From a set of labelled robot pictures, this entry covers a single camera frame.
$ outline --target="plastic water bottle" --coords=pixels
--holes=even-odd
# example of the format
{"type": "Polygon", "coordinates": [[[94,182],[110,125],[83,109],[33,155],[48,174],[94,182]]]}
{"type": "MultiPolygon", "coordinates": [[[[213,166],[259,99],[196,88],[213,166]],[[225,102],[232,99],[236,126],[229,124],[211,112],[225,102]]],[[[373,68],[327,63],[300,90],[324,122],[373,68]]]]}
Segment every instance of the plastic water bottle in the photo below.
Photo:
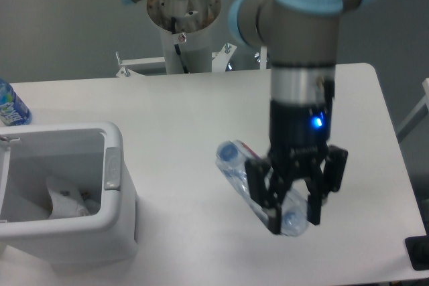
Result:
{"type": "Polygon", "coordinates": [[[12,86],[0,78],[0,119],[5,125],[25,125],[32,121],[32,114],[16,95],[12,86]]]}
{"type": "MultiPolygon", "coordinates": [[[[247,174],[245,170],[246,159],[259,159],[246,144],[241,141],[227,141],[217,149],[216,165],[222,171],[229,183],[250,206],[257,217],[265,224],[268,216],[262,207],[254,202],[249,195],[247,174]]],[[[307,201],[298,191],[291,188],[282,204],[282,234],[285,236],[299,236],[308,227],[307,201]]]]}

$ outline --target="metal bracket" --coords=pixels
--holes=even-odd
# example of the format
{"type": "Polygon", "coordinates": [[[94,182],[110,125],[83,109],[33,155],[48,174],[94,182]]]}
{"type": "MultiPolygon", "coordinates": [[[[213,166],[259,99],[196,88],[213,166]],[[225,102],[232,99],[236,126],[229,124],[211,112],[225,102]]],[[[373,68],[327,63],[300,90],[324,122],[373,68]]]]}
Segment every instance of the metal bracket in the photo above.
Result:
{"type": "Polygon", "coordinates": [[[429,111],[429,78],[423,82],[423,88],[426,95],[411,110],[407,117],[400,123],[396,129],[397,141],[401,143],[408,134],[417,126],[420,121],[428,114],[429,111]]]}
{"type": "MultiPolygon", "coordinates": [[[[226,43],[221,51],[212,53],[212,72],[224,72],[227,64],[234,54],[236,46],[226,43]]],[[[119,52],[116,52],[118,67],[120,68],[116,77],[144,76],[145,74],[136,73],[130,68],[136,70],[153,70],[157,68],[165,68],[166,60],[164,57],[140,58],[137,60],[122,60],[119,57],[119,52]]]]}

